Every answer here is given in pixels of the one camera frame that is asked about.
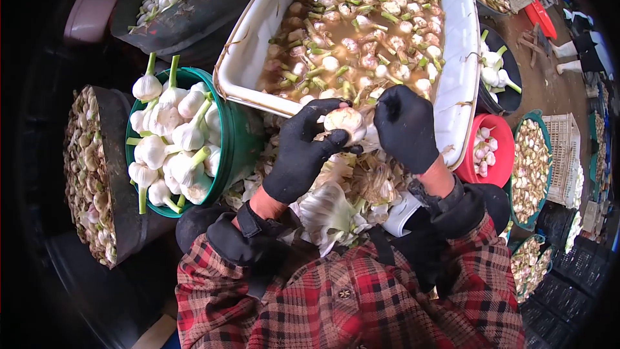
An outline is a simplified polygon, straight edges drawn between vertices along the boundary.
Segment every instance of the red plaid shirt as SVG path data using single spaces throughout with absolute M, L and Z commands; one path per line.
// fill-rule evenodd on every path
M 262 300 L 247 295 L 246 268 L 225 262 L 196 238 L 179 264 L 182 348 L 523 348 L 510 252 L 488 215 L 448 240 L 450 293 L 419 291 L 407 260 L 377 262 L 370 241 L 330 252 L 276 276 Z

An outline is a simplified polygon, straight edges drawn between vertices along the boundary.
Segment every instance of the garlic in muddy water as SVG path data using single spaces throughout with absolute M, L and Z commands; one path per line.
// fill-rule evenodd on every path
M 323 126 L 326 131 L 343 129 L 349 134 L 345 147 L 356 144 L 366 136 L 366 124 L 361 113 L 351 107 L 339 108 L 331 111 L 325 117 Z

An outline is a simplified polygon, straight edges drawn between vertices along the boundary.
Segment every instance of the green bucket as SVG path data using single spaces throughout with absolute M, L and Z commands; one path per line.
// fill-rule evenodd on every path
M 515 142 L 516 142 L 516 133 L 519 127 L 521 127 L 521 125 L 523 124 L 523 121 L 527 119 L 536 121 L 538 123 L 538 126 L 542 129 L 542 136 L 544 137 L 544 142 L 547 145 L 547 148 L 549 149 L 549 161 L 551 162 L 553 160 L 552 158 L 553 151 L 551 149 L 551 138 L 549 137 L 549 131 L 547 130 L 547 126 L 543 122 L 542 117 L 543 117 L 543 111 L 541 110 L 532 110 L 530 112 L 527 112 L 523 116 L 523 118 L 519 120 L 519 124 L 517 124 L 516 127 L 513 128 L 512 131 L 513 131 L 513 134 L 515 135 Z M 544 203 L 547 201 L 547 194 L 549 193 L 549 185 L 551 184 L 552 171 L 553 171 L 553 166 L 550 165 L 549 175 L 547 175 L 547 189 L 546 189 L 547 193 L 545 193 L 544 197 L 538 203 L 538 210 L 534 214 L 532 214 L 530 218 L 528 218 L 527 222 L 525 222 L 524 224 L 521 224 L 516 220 L 515 210 L 512 206 L 512 176 L 510 176 L 510 178 L 508 179 L 508 182 L 506 182 L 506 185 L 504 185 L 503 190 L 507 193 L 508 198 L 510 199 L 510 215 L 516 226 L 523 228 L 525 230 L 529 230 L 529 231 L 534 230 L 534 226 L 536 225 L 536 219 L 538 218 L 538 214 L 541 212 L 541 209 L 543 208 Z
M 166 82 L 169 71 L 170 69 L 167 69 L 157 75 L 161 83 Z M 222 124 L 222 147 L 218 173 L 215 175 L 213 184 L 206 195 L 205 201 L 202 203 L 203 205 L 210 206 L 233 183 L 252 174 L 260 152 L 263 151 L 265 145 L 265 129 L 262 119 L 252 109 L 243 105 L 225 102 L 215 91 L 213 78 L 209 73 L 197 68 L 182 67 L 177 69 L 177 83 L 180 88 L 190 89 L 192 85 L 201 81 L 206 84 L 213 95 Z M 131 113 L 144 108 L 146 108 L 146 104 L 136 100 Z M 131 128 L 130 122 L 127 123 L 126 141 L 128 137 L 140 138 L 140 135 Z M 127 158 L 128 166 L 134 161 L 133 150 L 133 145 L 125 144 L 125 157 Z M 172 200 L 176 202 L 178 198 L 178 195 L 173 196 Z M 151 204 L 148 196 L 146 204 L 155 213 L 171 218 L 181 217 L 188 208 L 193 206 L 189 201 L 186 202 L 183 206 L 183 211 L 179 214 L 167 206 Z

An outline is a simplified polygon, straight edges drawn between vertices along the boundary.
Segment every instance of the black knitted glove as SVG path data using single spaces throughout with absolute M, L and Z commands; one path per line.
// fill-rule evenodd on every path
M 439 156 L 433 105 L 405 85 L 383 92 L 374 122 L 382 148 L 413 174 L 424 174 Z

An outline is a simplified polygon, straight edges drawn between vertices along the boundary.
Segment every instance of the garlic stem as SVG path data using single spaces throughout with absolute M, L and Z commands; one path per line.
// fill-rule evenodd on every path
M 148 188 L 138 186 L 138 213 L 146 214 L 146 190 Z
M 181 208 L 174 203 L 173 200 L 170 199 L 170 197 L 164 197 L 164 202 L 166 205 L 168 205 L 169 208 L 171 208 L 175 213 L 180 214 L 181 213 Z
M 128 137 L 125 143 L 128 145 L 138 145 L 141 140 L 142 139 L 140 139 L 139 137 Z
M 179 66 L 179 58 L 181 58 L 181 56 L 172 57 L 172 64 L 170 65 L 170 78 L 168 79 L 168 88 L 177 87 L 177 67 Z
M 147 75 L 155 75 L 155 58 L 157 58 L 157 53 L 149 54 L 149 64 L 146 66 Z
M 209 155 L 211 155 L 211 150 L 209 147 L 205 146 L 198 150 L 193 157 L 191 157 L 191 169 L 194 169 L 201 164 Z

